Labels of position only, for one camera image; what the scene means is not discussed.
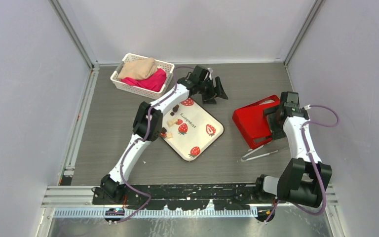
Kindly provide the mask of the red box lid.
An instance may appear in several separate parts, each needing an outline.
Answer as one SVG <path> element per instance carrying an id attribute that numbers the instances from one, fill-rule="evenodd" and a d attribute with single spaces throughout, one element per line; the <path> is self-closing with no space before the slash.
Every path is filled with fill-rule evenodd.
<path id="1" fill-rule="evenodd" d="M 271 95 L 269 97 L 275 101 L 275 106 L 279 104 L 280 99 L 278 98 L 277 95 Z M 239 109 L 236 109 L 232 115 L 232 120 L 234 121 L 236 127 L 239 129 L 241 135 L 243 136 L 244 140 L 246 141 L 246 143 L 251 149 L 256 149 L 260 147 L 255 144 L 254 138 L 255 138 L 255 131 L 256 131 L 255 106 L 258 105 L 261 100 L 254 102 L 252 104 L 249 104 L 247 106 L 241 107 Z"/>

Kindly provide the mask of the red chocolate box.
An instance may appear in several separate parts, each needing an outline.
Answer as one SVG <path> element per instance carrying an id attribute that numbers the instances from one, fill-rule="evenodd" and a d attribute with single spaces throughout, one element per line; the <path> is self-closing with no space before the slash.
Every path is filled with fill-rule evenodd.
<path id="1" fill-rule="evenodd" d="M 266 98 L 261 100 L 258 105 L 255 106 L 255 138 L 254 142 L 256 145 L 261 146 L 270 142 L 271 130 L 269 128 L 267 117 L 264 115 L 264 110 L 275 106 L 275 101 L 273 99 Z"/>

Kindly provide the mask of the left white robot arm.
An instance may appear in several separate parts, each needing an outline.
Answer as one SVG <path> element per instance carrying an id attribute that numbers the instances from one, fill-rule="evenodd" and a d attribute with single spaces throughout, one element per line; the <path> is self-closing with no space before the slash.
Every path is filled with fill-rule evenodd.
<path id="1" fill-rule="evenodd" d="M 228 99 L 220 77 L 214 78 L 209 69 L 196 65 L 160 98 L 139 105 L 125 151 L 114 168 L 101 179 L 100 188 L 107 200 L 113 204 L 123 200 L 126 188 L 131 187 L 127 180 L 134 165 L 148 145 L 161 134 L 164 113 L 196 94 L 201 94 L 202 101 L 209 104 L 215 104 L 216 98 Z"/>

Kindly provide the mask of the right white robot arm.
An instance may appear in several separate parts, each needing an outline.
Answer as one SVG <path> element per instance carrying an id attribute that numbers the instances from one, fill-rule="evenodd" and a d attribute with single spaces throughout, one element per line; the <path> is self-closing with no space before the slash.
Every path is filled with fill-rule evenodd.
<path id="1" fill-rule="evenodd" d="M 298 93 L 291 91 L 282 92 L 279 104 L 265 109 L 271 138 L 287 138 L 291 159 L 280 177 L 257 178 L 254 189 L 257 201 L 265 203 L 274 196 L 296 205 L 314 208 L 325 205 L 332 168 L 322 162 L 314 148 L 308 109 L 309 106 L 300 106 Z"/>

